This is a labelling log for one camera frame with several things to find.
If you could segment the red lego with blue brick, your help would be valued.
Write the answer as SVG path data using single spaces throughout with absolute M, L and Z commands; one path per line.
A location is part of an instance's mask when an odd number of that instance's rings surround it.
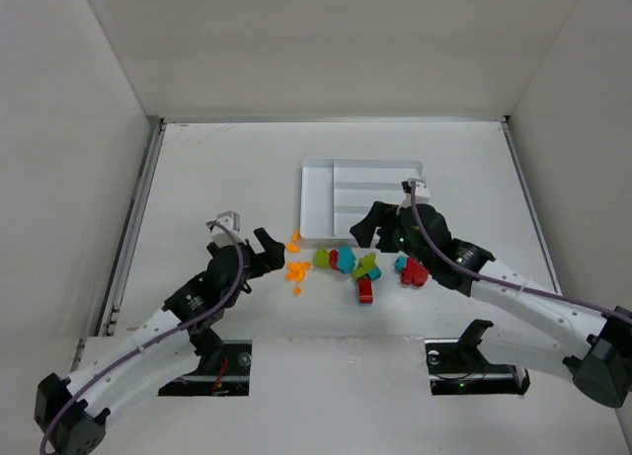
M 400 275 L 401 284 L 405 286 L 422 287 L 430 276 L 423 265 L 410 257 L 398 257 L 395 261 L 395 270 Z

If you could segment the green lego brick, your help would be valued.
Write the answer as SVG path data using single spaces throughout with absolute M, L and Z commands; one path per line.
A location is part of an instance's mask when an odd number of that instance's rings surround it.
M 354 280 L 359 280 L 377 268 L 376 253 L 369 253 L 358 260 L 356 268 L 352 272 Z

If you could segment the blue lego brick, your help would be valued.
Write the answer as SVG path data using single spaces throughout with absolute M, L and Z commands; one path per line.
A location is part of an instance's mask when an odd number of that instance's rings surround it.
M 379 279 L 382 275 L 382 271 L 378 266 L 372 268 L 365 276 L 369 278 L 371 281 L 375 281 Z

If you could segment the red rectangular lego brick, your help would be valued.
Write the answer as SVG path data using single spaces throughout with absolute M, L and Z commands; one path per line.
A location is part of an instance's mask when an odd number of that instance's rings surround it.
M 359 305 L 372 305 L 374 296 L 372 282 L 369 277 L 361 277 L 356 281 Z

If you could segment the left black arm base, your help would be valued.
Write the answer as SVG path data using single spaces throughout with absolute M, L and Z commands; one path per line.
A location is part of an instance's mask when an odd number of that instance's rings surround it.
M 212 348 L 198 367 L 162 387 L 159 397 L 247 397 L 253 356 L 251 340 L 228 340 Z

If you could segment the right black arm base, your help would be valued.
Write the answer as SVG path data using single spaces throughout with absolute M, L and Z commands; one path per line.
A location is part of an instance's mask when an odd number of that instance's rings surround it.
M 433 396 L 517 395 L 530 387 L 526 369 L 490 363 L 479 345 L 493 323 L 474 320 L 458 339 L 425 341 L 426 364 Z

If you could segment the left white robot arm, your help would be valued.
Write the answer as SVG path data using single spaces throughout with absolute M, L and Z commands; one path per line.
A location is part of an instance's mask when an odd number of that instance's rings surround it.
M 214 364 L 223 342 L 213 330 L 250 280 L 285 265 L 284 245 L 263 228 L 256 252 L 218 221 L 207 224 L 210 260 L 134 333 L 93 363 L 37 387 L 34 420 L 42 454 L 90 454 L 122 415 L 170 382 Z

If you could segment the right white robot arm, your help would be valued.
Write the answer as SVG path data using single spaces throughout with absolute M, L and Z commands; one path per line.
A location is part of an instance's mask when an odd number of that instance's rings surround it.
M 440 286 L 500 308 L 545 336 L 492 338 L 486 334 L 492 323 L 475 321 L 474 334 L 460 338 L 463 349 L 492 364 L 555 375 L 603 406 L 623 406 L 631 391 L 630 310 L 581 303 L 531 283 L 491 252 L 453 237 L 428 204 L 377 201 L 350 233 L 360 247 L 404 253 Z

